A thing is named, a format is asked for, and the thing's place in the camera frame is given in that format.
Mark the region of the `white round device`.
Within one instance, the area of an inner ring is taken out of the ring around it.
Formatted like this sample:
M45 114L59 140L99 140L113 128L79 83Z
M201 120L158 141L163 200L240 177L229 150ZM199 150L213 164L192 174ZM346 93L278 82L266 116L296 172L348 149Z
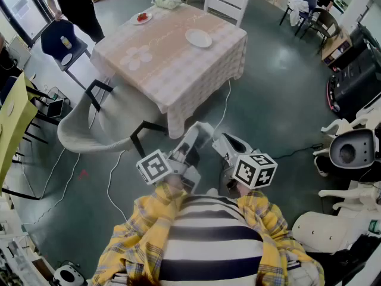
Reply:
M64 265L54 272L53 283L56 286L81 286L84 278L71 265Z

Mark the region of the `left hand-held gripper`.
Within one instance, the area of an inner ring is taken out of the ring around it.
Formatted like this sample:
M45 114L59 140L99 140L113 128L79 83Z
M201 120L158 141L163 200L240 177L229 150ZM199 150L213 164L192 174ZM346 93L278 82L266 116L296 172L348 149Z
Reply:
M167 176L176 175L180 178L184 189L193 194L201 180L197 171L199 154L197 148L210 142L213 127L207 122L195 122L181 142L170 153L156 150L136 163L144 181L155 185Z

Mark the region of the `grey tablet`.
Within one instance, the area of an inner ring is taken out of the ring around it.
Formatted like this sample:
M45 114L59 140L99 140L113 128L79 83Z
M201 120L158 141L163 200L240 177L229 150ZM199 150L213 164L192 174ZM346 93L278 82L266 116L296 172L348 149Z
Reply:
M48 105L46 115L50 118L60 118L63 112L64 100L56 100Z

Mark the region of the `white garment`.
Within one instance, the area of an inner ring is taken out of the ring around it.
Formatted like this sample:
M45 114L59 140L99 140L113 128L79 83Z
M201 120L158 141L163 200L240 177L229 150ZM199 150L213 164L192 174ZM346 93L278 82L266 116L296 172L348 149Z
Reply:
M309 4L304 0L289 0L288 7L291 10L290 24L292 27L296 26L299 21L299 17L302 15L309 15Z

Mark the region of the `pale green tissue pack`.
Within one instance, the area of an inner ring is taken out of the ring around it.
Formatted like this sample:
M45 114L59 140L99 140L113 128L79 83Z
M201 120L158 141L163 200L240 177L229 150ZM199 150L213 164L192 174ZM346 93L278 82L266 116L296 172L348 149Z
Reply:
M155 0L154 4L159 8L173 10L182 4L181 0Z

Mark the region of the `brown curved chair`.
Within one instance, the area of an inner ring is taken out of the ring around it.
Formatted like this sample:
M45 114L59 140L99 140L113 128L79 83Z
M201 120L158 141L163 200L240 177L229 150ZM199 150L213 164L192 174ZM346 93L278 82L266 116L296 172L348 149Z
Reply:
M306 24L307 27L300 36L301 39L309 29L319 32L319 34L323 37L317 53L321 52L328 39L334 38L341 31L341 28L339 27L334 16L332 16L327 10L319 7L316 7L310 11L308 17L303 21L303 24Z

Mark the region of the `white plate with red food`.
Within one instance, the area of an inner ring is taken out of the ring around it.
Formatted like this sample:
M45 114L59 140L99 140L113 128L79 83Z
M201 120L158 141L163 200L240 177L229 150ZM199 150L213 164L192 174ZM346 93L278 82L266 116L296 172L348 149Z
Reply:
M141 22L138 22L137 21L137 17L140 13L134 15L130 20L129 20L129 23L133 24L133 25L140 25L140 24L145 24L147 22L150 21L150 19L152 18L152 14L151 13L147 13L148 15L148 19L147 20L144 20L144 21L141 21Z

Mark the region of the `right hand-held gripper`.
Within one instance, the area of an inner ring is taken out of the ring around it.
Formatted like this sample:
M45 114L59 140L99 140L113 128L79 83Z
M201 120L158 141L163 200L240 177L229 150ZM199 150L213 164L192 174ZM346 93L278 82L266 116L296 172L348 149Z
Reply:
M212 147L223 159L220 182L229 192L245 195L271 184L277 163L268 154L227 133L221 134Z

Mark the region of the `cluttered white shelf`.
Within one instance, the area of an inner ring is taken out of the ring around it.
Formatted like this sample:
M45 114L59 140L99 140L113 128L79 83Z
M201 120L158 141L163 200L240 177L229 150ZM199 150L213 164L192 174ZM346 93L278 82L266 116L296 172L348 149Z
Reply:
M0 263L4 262L24 286L52 286L54 270L23 229L15 210L0 210Z

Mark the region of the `person's right forearm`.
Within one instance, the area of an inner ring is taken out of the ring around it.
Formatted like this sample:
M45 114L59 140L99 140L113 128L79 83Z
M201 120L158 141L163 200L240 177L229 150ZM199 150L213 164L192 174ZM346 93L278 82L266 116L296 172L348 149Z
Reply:
M263 240L257 286L324 286L321 264L294 239L277 205L256 190L236 201L248 226Z

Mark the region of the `person's striped torso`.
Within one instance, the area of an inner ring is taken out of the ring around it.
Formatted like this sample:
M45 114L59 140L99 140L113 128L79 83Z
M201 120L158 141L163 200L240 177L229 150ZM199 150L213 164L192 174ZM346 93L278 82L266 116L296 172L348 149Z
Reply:
M170 228L160 286L255 286L263 239L236 201L191 195Z

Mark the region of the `person's left forearm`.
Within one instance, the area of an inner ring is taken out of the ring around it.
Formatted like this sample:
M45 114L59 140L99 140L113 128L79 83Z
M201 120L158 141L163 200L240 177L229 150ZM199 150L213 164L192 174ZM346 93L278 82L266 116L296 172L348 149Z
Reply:
M105 286L118 273L127 275L128 286L155 285L169 230L186 196L182 185L163 181L152 194L136 199L131 217L115 226L90 285Z

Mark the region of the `white humanoid robot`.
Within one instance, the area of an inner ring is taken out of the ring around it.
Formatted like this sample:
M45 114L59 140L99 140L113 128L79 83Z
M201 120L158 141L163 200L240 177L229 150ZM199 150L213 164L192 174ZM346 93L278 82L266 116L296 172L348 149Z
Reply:
M330 147L320 151L329 155L331 163L345 172L368 169L381 163L381 105L352 123L335 120L322 132L338 127ZM374 182L363 178L352 180L347 190L321 190L319 197L339 197L333 205L336 216L307 212L292 227L293 236L304 249L316 253L335 253L350 248L365 234L372 220L381 220L381 169Z

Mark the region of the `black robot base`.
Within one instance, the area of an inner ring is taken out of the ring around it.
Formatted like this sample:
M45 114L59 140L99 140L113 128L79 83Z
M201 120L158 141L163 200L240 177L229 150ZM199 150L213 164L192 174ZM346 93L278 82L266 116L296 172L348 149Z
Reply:
M359 110L381 94L381 52L365 49L345 69L330 77L327 101L340 118L351 122Z

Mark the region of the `pink flower tablecloth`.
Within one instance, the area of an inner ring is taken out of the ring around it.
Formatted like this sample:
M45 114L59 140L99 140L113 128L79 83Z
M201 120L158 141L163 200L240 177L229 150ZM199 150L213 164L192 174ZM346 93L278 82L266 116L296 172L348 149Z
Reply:
M221 85L242 76L247 32L203 10L181 4L173 10L151 7L149 22L126 22L98 42L90 57L104 75L115 74L156 103L176 139L185 121ZM186 40L189 29L207 32L208 48Z

